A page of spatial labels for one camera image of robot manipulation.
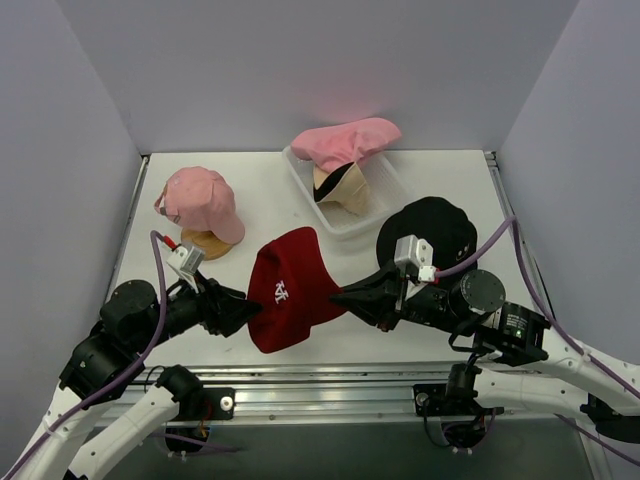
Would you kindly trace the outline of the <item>red baseball cap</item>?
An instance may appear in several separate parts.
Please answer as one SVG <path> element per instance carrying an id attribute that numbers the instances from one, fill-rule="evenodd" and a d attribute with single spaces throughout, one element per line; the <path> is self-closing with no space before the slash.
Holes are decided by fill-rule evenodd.
<path id="1" fill-rule="evenodd" d="M 247 294 L 262 307 L 248 322 L 253 343 L 270 354 L 305 341 L 313 327 L 346 313 L 330 300 L 341 292 L 315 229 L 297 228 L 267 243 L 256 255 Z"/>

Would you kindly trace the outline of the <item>black bucket hat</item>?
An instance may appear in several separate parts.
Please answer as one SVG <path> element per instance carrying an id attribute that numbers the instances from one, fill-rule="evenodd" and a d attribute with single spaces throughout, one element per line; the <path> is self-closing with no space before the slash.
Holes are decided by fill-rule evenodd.
<path id="1" fill-rule="evenodd" d="M 415 235 L 433 248 L 433 265 L 439 270 L 457 266 L 476 252 L 478 233 L 465 211 L 442 197 L 428 196 L 406 205 L 381 226 L 376 259 L 383 267 L 394 258 L 396 242 Z"/>

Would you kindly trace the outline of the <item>pink baseball cap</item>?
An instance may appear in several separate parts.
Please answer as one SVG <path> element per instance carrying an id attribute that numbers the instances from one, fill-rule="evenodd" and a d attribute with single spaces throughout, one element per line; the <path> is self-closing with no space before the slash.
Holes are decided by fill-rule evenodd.
<path id="1" fill-rule="evenodd" d="M 233 189 L 221 174 L 201 166 L 173 173 L 154 210 L 183 229 L 211 232 L 226 244 L 236 245 L 245 236 Z"/>

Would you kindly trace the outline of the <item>pink hat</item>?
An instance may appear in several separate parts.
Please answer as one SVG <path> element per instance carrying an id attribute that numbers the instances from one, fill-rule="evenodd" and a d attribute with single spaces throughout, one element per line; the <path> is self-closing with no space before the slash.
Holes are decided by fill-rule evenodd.
<path id="1" fill-rule="evenodd" d="M 290 148 L 297 158 L 331 173 L 345 164 L 364 164 L 401 138 L 402 132 L 393 122 L 372 117 L 306 130 Z"/>

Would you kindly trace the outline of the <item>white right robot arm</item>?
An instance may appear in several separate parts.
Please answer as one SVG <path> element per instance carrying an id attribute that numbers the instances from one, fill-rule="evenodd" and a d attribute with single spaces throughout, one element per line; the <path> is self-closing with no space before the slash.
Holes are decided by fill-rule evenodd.
<path id="1" fill-rule="evenodd" d="M 590 422 L 598 434 L 639 441 L 639 370 L 564 339 L 541 314 L 507 301 L 501 281 L 473 270 L 443 287 L 417 285 L 385 268 L 330 297 L 383 331 L 400 321 L 448 333 L 449 347 L 467 355 L 452 365 L 419 412 L 472 415 L 522 409 Z"/>

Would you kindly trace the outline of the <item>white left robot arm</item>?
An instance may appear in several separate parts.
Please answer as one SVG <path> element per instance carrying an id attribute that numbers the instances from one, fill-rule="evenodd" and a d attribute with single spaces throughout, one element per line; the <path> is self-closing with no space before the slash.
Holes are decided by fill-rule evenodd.
<path id="1" fill-rule="evenodd" d="M 143 397 L 97 436 L 99 420 L 143 372 L 159 344 L 201 325 L 229 337 L 261 310 L 242 292 L 199 278 L 156 291 L 144 280 L 118 286 L 89 336 L 73 350 L 42 420 L 8 479 L 101 479 L 163 423 L 204 407 L 203 384 L 167 367 Z"/>

